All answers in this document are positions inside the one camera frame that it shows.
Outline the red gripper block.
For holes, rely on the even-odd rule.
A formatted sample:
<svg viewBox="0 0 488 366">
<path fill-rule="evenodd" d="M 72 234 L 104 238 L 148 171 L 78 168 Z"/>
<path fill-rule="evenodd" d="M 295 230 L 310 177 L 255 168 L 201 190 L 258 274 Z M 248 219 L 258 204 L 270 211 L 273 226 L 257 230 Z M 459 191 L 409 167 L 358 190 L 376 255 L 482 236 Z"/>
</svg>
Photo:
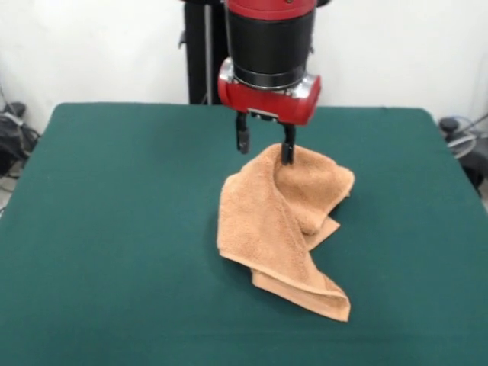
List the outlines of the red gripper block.
<svg viewBox="0 0 488 366">
<path fill-rule="evenodd" d="M 246 114 L 257 114 L 282 122 L 284 141 L 281 144 L 281 163 L 294 162 L 296 128 L 310 122 L 321 92 L 321 78 L 306 74 L 297 85 L 279 91 L 261 90 L 245 85 L 237 79 L 232 63 L 223 63 L 217 79 L 222 104 L 238 111 L 236 114 L 236 146 L 241 153 L 249 152 L 249 129 Z"/>
</svg>

